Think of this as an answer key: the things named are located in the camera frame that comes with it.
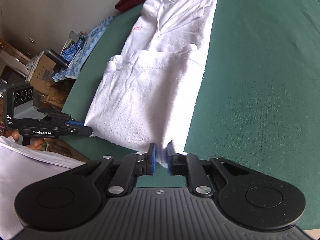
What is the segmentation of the person's left hand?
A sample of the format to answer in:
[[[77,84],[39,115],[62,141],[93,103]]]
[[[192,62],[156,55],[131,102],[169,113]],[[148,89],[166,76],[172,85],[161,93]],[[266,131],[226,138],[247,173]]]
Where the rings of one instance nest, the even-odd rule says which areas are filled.
[[[12,140],[16,144],[36,151],[41,151],[45,143],[44,138],[30,138],[27,136],[21,136],[17,129],[8,132],[8,139]]]

